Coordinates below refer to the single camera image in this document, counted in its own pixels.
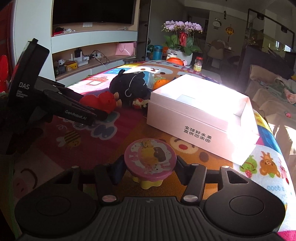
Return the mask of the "black television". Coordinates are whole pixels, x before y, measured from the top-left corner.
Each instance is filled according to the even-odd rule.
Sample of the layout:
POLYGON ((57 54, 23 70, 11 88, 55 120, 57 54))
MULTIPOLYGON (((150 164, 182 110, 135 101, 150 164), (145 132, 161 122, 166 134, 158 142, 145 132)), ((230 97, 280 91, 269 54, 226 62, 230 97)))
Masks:
POLYGON ((118 23, 131 25, 135 15, 134 0, 56 0, 53 25, 71 23, 118 23))

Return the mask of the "purple orchid flower pot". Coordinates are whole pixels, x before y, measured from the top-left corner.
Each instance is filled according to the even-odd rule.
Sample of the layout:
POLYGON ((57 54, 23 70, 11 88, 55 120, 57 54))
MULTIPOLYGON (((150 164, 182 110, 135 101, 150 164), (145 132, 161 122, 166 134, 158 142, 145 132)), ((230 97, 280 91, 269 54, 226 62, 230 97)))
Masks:
POLYGON ((189 21, 165 21, 162 31, 171 33, 171 35, 164 36, 164 46, 168 47, 168 54, 176 54, 177 58, 185 63, 184 66, 190 66, 193 53, 202 52, 198 44, 194 42, 194 35, 203 33, 200 24, 189 21))

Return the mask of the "pink round tin toy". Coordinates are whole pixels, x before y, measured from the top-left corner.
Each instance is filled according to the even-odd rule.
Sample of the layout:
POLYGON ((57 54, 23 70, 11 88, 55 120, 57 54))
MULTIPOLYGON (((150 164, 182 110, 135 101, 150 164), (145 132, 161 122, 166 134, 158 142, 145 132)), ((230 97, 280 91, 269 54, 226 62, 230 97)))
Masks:
POLYGON ((147 190, 161 186, 170 176, 176 166, 177 155, 161 140, 142 138, 125 149, 124 160, 132 180, 147 190))

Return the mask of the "white cardboard box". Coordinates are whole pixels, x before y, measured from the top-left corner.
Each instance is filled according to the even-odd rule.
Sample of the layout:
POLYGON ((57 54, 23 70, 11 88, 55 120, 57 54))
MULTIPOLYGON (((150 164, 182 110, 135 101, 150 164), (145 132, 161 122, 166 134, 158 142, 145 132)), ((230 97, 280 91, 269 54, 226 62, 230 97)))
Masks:
POLYGON ((248 96, 187 74, 151 93, 147 124, 238 165, 259 139, 248 96))

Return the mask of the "blue water bottle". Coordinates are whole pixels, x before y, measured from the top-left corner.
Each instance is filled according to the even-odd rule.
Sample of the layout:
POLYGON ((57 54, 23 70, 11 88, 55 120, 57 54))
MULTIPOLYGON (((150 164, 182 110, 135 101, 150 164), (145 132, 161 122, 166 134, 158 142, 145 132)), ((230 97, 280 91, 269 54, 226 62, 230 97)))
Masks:
POLYGON ((161 60, 162 56, 163 56, 163 46, 154 45, 152 59, 153 60, 161 60))

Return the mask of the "grey sofa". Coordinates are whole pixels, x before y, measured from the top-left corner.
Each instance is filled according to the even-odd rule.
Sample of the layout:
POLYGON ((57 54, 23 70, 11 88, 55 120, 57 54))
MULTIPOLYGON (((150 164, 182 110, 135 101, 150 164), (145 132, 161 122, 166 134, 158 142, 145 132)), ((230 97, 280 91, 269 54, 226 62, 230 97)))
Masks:
POLYGON ((295 120, 295 81, 258 65, 250 65, 245 94, 265 116, 280 114, 295 120))

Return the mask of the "black plush toy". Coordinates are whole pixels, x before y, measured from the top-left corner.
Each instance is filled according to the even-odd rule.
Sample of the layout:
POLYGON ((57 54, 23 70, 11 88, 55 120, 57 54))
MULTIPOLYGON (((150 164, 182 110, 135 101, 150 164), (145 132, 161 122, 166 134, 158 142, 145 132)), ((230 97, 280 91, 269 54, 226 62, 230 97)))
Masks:
POLYGON ((151 92, 144 77, 144 72, 127 73, 124 69, 120 69, 112 79, 109 91, 113 94, 118 93, 119 99, 125 105, 131 104, 136 98, 147 99, 151 92))

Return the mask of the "red doll keychain toy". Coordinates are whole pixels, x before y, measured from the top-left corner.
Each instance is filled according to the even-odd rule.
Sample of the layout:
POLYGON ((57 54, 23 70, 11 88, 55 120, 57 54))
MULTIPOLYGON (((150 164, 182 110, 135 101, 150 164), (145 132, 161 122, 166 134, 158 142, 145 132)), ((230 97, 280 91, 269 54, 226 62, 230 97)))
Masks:
POLYGON ((99 109, 110 114, 116 108, 122 107, 122 101, 119 99, 119 93, 115 94, 105 91, 100 93, 98 96, 89 94, 83 96, 79 102, 85 106, 89 106, 94 109, 99 109))

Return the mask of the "colourful cartoon play mat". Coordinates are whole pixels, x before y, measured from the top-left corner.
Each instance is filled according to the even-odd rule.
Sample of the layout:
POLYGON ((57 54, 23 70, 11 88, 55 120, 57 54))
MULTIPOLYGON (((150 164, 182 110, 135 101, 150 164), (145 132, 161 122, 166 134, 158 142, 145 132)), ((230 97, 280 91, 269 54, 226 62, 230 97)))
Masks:
MULTIPOLYGON (((93 126, 79 126, 55 116, 35 135, 22 136, 21 123, 10 125, 7 121, 12 113, 7 98, 7 94, 1 94, 1 142, 9 138, 20 141, 13 150, 23 151, 23 155, 1 156, 1 209, 18 238, 22 234, 13 208, 20 198, 73 165, 92 169, 98 164, 113 163, 130 143, 141 138, 168 143, 188 163, 203 164, 208 169, 229 165, 229 161, 209 151, 147 125, 144 114, 133 108, 120 108, 93 126)), ((246 163, 236 169, 279 195, 287 212, 278 233, 284 240, 295 240, 292 180, 271 128, 258 112, 254 115, 260 138, 246 163)))

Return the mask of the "red lid glass jar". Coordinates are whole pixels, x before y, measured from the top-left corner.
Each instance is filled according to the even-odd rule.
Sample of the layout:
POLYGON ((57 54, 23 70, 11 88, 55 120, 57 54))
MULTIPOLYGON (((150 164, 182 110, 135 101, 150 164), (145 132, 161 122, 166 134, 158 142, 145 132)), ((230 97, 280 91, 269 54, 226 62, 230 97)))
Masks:
POLYGON ((195 63, 194 63, 194 66, 193 66, 193 70, 196 71, 196 72, 201 72, 202 64, 203 64, 203 58, 202 57, 196 57, 195 63))

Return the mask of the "pink paper bag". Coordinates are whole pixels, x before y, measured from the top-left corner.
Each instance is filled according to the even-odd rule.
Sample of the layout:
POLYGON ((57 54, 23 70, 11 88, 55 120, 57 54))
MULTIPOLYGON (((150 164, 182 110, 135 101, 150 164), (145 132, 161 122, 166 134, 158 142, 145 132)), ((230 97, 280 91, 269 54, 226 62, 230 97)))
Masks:
POLYGON ((133 56, 134 55, 134 42, 131 43, 117 43, 116 56, 133 56))

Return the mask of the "glass fish tank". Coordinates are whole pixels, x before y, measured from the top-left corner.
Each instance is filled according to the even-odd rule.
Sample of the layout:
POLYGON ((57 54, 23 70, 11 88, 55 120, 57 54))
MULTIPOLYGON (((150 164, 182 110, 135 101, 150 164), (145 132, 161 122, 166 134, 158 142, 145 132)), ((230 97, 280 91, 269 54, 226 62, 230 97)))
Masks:
POLYGON ((248 9, 245 45, 284 58, 295 53, 295 31, 276 14, 248 9))

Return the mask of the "orange round lid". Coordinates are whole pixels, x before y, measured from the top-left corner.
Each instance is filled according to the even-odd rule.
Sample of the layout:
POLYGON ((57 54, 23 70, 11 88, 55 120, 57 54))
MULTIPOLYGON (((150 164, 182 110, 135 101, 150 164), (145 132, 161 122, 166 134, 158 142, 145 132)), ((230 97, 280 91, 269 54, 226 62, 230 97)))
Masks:
POLYGON ((181 60, 180 58, 177 57, 170 57, 167 59, 168 62, 173 63, 175 65, 180 65, 180 66, 186 66, 187 61, 186 60, 181 60))

